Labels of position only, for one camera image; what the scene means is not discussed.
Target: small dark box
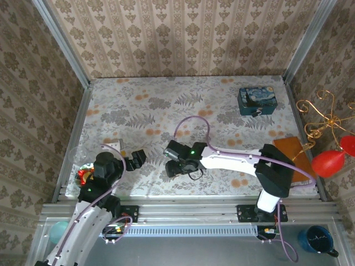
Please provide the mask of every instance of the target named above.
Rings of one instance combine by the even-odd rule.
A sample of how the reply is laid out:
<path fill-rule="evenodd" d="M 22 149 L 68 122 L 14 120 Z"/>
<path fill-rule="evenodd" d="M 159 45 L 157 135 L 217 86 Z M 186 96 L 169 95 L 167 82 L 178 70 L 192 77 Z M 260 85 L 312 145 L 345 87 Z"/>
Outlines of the small dark box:
<path fill-rule="evenodd" d="M 238 94 L 241 115 L 271 115 L 277 107 L 272 87 L 241 88 Z"/>

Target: red balloon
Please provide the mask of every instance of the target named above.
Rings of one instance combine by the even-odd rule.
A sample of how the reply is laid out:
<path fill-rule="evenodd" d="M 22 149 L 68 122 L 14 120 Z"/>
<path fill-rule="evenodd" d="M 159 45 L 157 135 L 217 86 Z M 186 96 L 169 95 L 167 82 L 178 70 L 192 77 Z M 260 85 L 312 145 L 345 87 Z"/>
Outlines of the red balloon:
<path fill-rule="evenodd" d="M 345 136 L 340 141 L 340 147 L 350 156 L 355 157 L 355 136 Z"/>
<path fill-rule="evenodd" d="M 322 152 L 312 160 L 312 168 L 321 177 L 331 177 L 343 167 L 344 154 L 340 151 Z"/>

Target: mug handle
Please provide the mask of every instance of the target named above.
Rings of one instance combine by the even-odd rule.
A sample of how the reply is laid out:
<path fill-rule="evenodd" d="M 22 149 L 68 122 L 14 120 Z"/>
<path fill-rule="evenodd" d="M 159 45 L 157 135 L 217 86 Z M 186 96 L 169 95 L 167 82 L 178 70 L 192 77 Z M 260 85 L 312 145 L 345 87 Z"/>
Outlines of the mug handle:
<path fill-rule="evenodd" d="M 328 251 L 327 254 L 329 254 L 330 256 L 332 256 L 334 258 L 338 258 L 338 256 L 339 256 L 339 252 L 337 252 L 334 248 L 332 248 L 330 251 Z"/>

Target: metal frame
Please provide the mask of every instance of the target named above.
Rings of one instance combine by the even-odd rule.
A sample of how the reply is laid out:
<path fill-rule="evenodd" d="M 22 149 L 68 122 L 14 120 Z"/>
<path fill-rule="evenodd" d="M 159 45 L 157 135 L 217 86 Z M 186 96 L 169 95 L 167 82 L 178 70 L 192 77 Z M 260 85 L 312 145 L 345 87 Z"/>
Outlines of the metal frame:
<path fill-rule="evenodd" d="M 302 143 L 307 143 L 308 142 L 307 135 L 306 135 L 306 133 L 304 131 L 303 123 L 302 123 L 301 116 L 300 116 L 300 112 L 297 110 L 296 102 L 295 102 L 295 99 L 293 98 L 291 87 L 286 82 L 285 82 L 285 87 L 286 87 L 287 96 L 288 96 L 288 99 L 290 101 L 290 105 L 291 105 L 291 108 L 292 108 L 293 117 L 295 118 L 296 125 L 297 125 L 297 128 L 298 128 L 298 132 L 300 133 L 301 142 Z M 310 161 L 313 160 L 313 154 L 312 154 L 311 150 L 306 151 L 305 154 L 307 155 L 307 157 L 308 157 L 308 159 Z M 323 201 L 328 201 L 326 192 L 324 190 L 324 180 L 323 179 L 321 179 L 321 178 L 317 179 L 317 187 L 318 187 L 318 192 L 319 192 L 319 196 L 321 197 L 321 199 Z"/>
<path fill-rule="evenodd" d="M 297 47 L 295 54 L 293 55 L 283 75 L 283 78 L 287 83 L 290 83 L 294 75 L 296 75 L 297 70 L 302 64 L 304 58 L 306 57 L 308 51 L 310 50 L 313 42 L 317 38 L 336 3 L 337 0 L 322 0 L 320 2 L 314 17 L 312 18 L 312 21 L 310 22 L 300 44 Z"/>
<path fill-rule="evenodd" d="M 199 226 L 237 228 L 260 223 L 239 223 L 236 213 L 238 204 L 255 204 L 257 197 L 210 197 L 186 196 L 175 200 L 166 197 L 130 197 L 121 201 L 122 205 L 138 205 L 139 219 L 133 228 L 169 228 L 171 226 Z M 34 265 L 44 258 L 48 246 L 50 227 L 57 221 L 70 220 L 76 200 L 66 203 L 45 204 L 29 252 L 27 265 Z M 340 256 L 339 264 L 354 265 L 348 249 L 345 231 L 341 225 L 341 215 L 334 202 L 322 202 L 316 198 L 287 198 L 283 201 L 288 213 L 284 226 L 300 224 L 324 224 L 333 235 L 334 245 Z"/>
<path fill-rule="evenodd" d="M 45 0 L 33 0 L 33 3 L 35 7 L 37 7 L 38 12 L 41 14 L 54 39 L 57 41 L 60 49 L 63 51 L 65 58 L 72 66 L 82 86 L 84 89 L 89 88 L 90 80 L 86 75 L 79 59 L 75 55 L 69 40 L 66 38 L 64 32 L 62 31 L 48 3 Z"/>
<path fill-rule="evenodd" d="M 63 160 L 62 168 L 60 169 L 57 185 L 53 193 L 52 203 L 57 202 L 60 194 L 60 189 L 68 182 L 70 172 L 73 167 L 73 164 L 68 160 L 68 155 L 69 152 L 79 144 L 80 135 L 82 133 L 82 128 L 84 125 L 86 113 L 91 100 L 92 86 L 93 85 L 91 84 L 89 88 L 84 91 L 82 101 L 80 103 L 80 107 L 78 110 L 77 118 L 75 119 L 72 134 L 69 139 L 67 151 L 65 152 L 64 155 L 64 160 Z"/>

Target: vent slot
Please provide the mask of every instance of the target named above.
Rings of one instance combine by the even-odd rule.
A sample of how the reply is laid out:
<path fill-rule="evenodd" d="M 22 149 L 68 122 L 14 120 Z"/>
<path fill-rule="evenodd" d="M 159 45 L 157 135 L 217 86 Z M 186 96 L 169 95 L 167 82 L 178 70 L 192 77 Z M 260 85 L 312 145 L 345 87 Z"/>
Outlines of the vent slot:
<path fill-rule="evenodd" d="M 248 237 L 256 226 L 132 226 L 125 237 Z M 108 234 L 107 237 L 120 235 Z"/>

